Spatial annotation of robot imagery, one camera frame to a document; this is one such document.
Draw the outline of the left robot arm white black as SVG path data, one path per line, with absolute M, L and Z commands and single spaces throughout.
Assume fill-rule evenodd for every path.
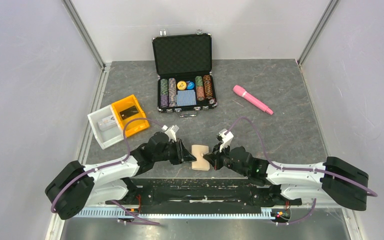
M 51 202 L 51 211 L 62 220 L 74 217 L 86 206 L 101 202 L 122 200 L 131 204 L 137 198 L 137 188 L 131 178 L 164 161 L 179 165 L 194 162 L 196 157 L 180 138 L 173 140 L 166 133 L 157 132 L 148 142 L 120 158 L 87 165 L 79 161 L 69 162 L 44 193 Z

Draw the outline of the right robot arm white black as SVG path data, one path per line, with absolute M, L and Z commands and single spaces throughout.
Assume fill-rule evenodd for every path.
M 338 157 L 308 165 L 285 164 L 256 158 L 241 146 L 215 148 L 203 158 L 215 170 L 226 167 L 257 186 L 270 186 L 268 196 L 275 204 L 318 199 L 355 211 L 367 209 L 369 175 Z

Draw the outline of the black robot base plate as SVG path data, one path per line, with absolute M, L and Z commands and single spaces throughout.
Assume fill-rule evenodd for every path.
M 138 205 L 142 214 L 257 214 L 261 208 L 300 206 L 278 186 L 248 179 L 133 178 L 127 195 L 117 203 Z

